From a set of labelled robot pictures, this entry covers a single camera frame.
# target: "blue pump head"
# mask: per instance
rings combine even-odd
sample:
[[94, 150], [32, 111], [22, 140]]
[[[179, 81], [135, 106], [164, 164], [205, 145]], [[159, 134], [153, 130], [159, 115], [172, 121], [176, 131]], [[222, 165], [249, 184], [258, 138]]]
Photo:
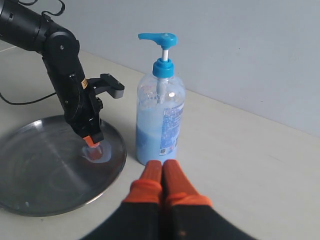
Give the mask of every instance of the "blue pump head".
[[160, 79], [171, 78], [175, 74], [175, 65], [168, 58], [169, 48], [178, 43], [178, 38], [172, 33], [140, 33], [139, 39], [152, 40], [162, 48], [162, 57], [153, 64], [153, 75]]

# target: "wall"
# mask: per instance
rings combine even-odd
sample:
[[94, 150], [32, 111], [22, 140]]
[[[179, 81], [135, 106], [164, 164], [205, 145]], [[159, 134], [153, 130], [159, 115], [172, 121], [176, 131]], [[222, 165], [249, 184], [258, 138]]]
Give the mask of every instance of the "wall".
[[[141, 72], [161, 54], [141, 32], [172, 32], [188, 89], [320, 137], [317, 0], [65, 0], [55, 20], [83, 50]], [[58, 10], [58, 0], [34, 7]]]

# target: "metal tray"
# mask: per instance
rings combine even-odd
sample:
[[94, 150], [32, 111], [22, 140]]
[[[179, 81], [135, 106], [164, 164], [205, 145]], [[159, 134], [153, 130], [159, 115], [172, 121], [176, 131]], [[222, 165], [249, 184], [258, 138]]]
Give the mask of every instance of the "metal tray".
[[101, 196], [127, 157], [119, 132], [106, 122], [99, 156], [62, 115], [32, 122], [0, 138], [0, 207], [44, 217], [75, 210]]

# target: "pump bottle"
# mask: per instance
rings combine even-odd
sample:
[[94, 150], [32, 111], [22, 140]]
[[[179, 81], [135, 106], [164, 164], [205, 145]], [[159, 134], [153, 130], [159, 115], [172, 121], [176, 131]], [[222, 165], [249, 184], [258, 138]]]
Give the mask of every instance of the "pump bottle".
[[152, 74], [145, 75], [137, 87], [136, 156], [145, 165], [150, 160], [176, 158], [186, 89], [169, 59], [169, 48], [178, 43], [177, 37], [141, 33], [138, 38], [152, 40], [162, 48]]

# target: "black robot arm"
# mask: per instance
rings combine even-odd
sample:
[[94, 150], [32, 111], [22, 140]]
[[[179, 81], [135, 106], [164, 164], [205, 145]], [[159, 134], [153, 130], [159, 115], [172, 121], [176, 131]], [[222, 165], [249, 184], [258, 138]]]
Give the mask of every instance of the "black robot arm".
[[18, 0], [0, 0], [0, 40], [41, 54], [66, 122], [88, 143], [104, 139], [99, 116], [103, 103], [96, 95], [108, 92], [121, 98], [125, 87], [110, 74], [86, 79], [79, 41], [69, 30]]

